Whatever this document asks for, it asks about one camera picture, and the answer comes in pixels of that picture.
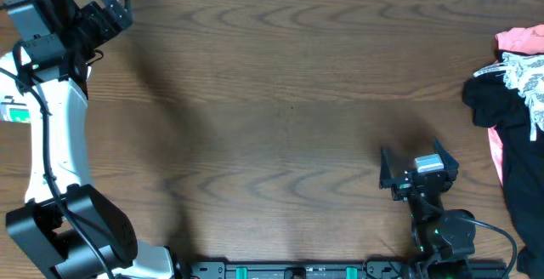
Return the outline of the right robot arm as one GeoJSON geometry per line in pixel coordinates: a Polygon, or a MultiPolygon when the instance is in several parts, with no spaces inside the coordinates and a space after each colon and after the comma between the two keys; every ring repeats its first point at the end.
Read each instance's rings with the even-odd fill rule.
{"type": "Polygon", "coordinates": [[[393,172],[388,151],[381,149],[379,187],[390,189],[395,201],[409,204],[411,235],[419,255],[400,269],[401,278],[473,278],[468,257],[475,252],[473,216],[445,209],[441,195],[456,180],[459,163],[437,139],[433,153],[414,160],[414,167],[393,172]]]}

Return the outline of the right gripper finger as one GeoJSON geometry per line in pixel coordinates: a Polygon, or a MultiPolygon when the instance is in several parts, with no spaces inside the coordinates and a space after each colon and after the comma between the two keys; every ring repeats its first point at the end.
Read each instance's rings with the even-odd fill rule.
{"type": "Polygon", "coordinates": [[[398,185],[402,179],[400,177],[394,177],[389,166],[388,151],[384,148],[381,149],[381,167],[379,175],[379,188],[387,189],[392,185],[398,185]]]}
{"type": "Polygon", "coordinates": [[[433,139],[433,148],[444,164],[444,171],[446,171],[448,179],[455,181],[460,167],[458,161],[440,144],[437,138],[433,139]]]}

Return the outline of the white t-shirt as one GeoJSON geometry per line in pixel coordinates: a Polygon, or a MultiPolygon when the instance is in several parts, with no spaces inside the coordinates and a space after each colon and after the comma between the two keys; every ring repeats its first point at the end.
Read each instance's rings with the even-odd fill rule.
{"type": "Polygon", "coordinates": [[[11,77],[1,73],[1,121],[30,123],[30,113],[25,98],[11,77]]]}

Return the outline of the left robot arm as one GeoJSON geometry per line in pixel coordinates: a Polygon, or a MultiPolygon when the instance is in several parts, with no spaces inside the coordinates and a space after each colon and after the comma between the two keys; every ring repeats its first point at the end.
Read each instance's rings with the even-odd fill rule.
{"type": "Polygon", "coordinates": [[[24,205],[8,235],[47,278],[175,278],[168,248],[140,241],[95,187],[85,134],[87,81],[101,46],[132,24],[130,0],[6,0],[20,39],[3,59],[6,118],[31,126],[24,205]]]}

